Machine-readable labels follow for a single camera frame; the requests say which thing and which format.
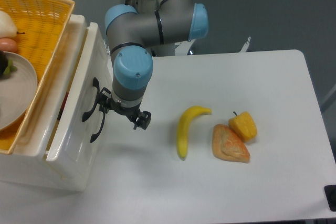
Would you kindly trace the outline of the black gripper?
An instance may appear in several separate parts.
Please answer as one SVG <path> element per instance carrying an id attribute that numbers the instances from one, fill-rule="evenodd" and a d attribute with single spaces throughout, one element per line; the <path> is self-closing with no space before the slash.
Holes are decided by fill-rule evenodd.
<path id="1" fill-rule="evenodd" d="M 99 105 L 99 110 L 103 113 L 114 111 L 119 115 L 126 116 L 131 122 L 133 122 L 133 129 L 141 128 L 146 130 L 151 122 L 151 113 L 148 111 L 141 111 L 140 105 L 136 105 L 130 108 L 122 106 L 122 102 L 115 101 L 112 98 L 111 91 L 106 87 L 102 88 L 96 95 L 94 101 L 94 107 Z"/>

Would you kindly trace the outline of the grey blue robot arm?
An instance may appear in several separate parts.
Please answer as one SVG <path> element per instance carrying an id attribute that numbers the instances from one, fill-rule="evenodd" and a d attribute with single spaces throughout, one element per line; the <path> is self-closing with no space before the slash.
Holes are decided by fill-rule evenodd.
<path id="1" fill-rule="evenodd" d="M 155 0 L 157 8 L 140 12 L 138 3 L 119 4 L 105 15 L 106 37 L 113 69 L 110 97 L 100 102 L 103 113 L 126 116 L 146 129 L 151 113 L 140 104 L 153 72 L 149 49 L 200 39 L 208 33 L 208 14 L 193 0 Z"/>

